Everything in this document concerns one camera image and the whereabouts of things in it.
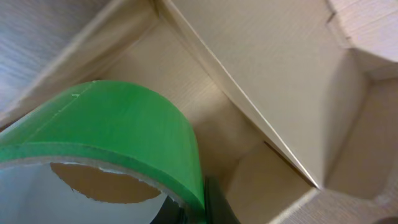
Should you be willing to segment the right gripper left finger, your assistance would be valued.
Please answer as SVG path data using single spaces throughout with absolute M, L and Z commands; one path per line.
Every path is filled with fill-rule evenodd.
M 150 224 L 186 224 L 187 216 L 185 210 L 173 201 L 169 196 L 166 197 L 158 214 Z

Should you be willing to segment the brown cardboard box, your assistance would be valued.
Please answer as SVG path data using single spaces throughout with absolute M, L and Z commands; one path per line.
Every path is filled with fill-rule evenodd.
M 1 2 L 1 133 L 100 80 L 183 113 L 240 223 L 397 222 L 396 1 Z M 184 209 L 107 162 L 1 161 L 2 223 L 151 223 L 167 196 Z

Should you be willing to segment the green tape roll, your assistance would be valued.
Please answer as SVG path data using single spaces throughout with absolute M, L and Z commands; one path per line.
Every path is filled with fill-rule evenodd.
M 55 156 L 136 171 L 171 190 L 192 222 L 205 222 L 192 125 L 150 89 L 114 80 L 76 85 L 1 133 L 2 162 Z

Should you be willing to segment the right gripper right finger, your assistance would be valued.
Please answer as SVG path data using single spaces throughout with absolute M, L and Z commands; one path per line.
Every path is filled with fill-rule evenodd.
M 207 224 L 240 224 L 215 177 L 205 178 Z

